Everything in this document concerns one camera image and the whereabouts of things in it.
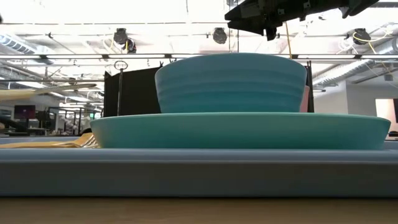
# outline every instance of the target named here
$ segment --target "bowl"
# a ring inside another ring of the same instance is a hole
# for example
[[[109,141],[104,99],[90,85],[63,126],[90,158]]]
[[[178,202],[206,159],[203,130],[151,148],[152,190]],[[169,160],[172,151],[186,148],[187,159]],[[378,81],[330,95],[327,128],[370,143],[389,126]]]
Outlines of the bowl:
[[[155,82],[162,113],[299,112],[306,77],[287,58],[230,53],[170,63]]]

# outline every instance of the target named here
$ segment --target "plate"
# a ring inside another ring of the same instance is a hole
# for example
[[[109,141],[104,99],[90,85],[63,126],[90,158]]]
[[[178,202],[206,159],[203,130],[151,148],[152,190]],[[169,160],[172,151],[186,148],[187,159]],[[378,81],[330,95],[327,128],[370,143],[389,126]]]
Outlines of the plate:
[[[107,148],[382,149],[390,121],[352,114],[174,113],[91,122]]]

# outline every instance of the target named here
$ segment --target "cable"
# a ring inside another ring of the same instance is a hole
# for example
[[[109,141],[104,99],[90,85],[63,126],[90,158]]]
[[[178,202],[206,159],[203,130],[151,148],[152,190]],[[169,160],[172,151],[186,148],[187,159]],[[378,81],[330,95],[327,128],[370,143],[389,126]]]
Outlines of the cable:
[[[354,37],[355,39],[359,40],[359,41],[371,43],[371,42],[376,42],[376,41],[379,41],[379,40],[382,40],[382,39],[386,38],[386,37],[389,35],[389,33],[388,33],[387,31],[384,31],[384,32],[385,32],[384,36],[383,36],[383,37],[380,37],[380,38],[378,38],[378,39],[376,39],[376,40],[363,40],[363,39],[357,38],[357,37],[355,36],[355,34],[357,34],[357,32],[355,32],[355,33],[353,34],[353,37]]]
[[[286,26],[286,35],[287,35],[287,45],[289,46],[289,57],[292,59],[292,47],[290,46],[290,37],[289,37],[289,28],[287,27],[287,22],[285,22]]]
[[[358,53],[358,51],[354,48],[354,46],[352,46],[352,48],[353,48],[353,50],[355,51],[355,53],[356,54],[359,54]],[[380,75],[379,74],[377,74],[375,71],[373,71],[373,69],[371,69],[371,67],[369,67],[369,65],[366,65],[367,66],[367,68],[373,73],[373,74],[375,74],[375,76],[377,76],[377,77],[380,77]],[[392,83],[390,83],[390,82],[388,82],[388,84],[390,84],[390,86],[393,86],[394,88],[396,88],[396,89],[398,89],[398,86],[396,86],[396,85],[394,85],[394,84],[392,84]]]
[[[374,53],[374,54],[377,54],[377,52],[376,52],[376,50],[374,49],[373,45],[372,45],[370,42],[369,42],[368,44],[369,44],[369,46],[371,47],[373,53]],[[381,62],[381,64],[383,65],[383,67],[387,70],[387,72],[388,72],[390,75],[394,76],[394,75],[390,72],[390,70],[387,68],[387,66],[384,64],[384,62]]]

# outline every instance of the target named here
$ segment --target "black panel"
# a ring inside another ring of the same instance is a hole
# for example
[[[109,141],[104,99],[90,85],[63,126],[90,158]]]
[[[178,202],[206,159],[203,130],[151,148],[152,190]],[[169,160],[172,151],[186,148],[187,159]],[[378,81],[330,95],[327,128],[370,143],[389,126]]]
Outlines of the black panel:
[[[155,74],[159,68],[123,73],[121,115],[160,113],[155,87]],[[119,74],[105,73],[104,117],[117,116]]]
[[[394,99],[394,110],[396,114],[396,122],[398,121],[398,99]]]

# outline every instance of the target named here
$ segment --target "desk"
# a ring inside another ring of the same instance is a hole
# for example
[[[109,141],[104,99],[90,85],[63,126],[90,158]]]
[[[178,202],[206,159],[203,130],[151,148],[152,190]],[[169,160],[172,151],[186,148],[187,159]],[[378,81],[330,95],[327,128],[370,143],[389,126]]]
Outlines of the desk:
[[[398,200],[0,198],[0,223],[398,223]]]

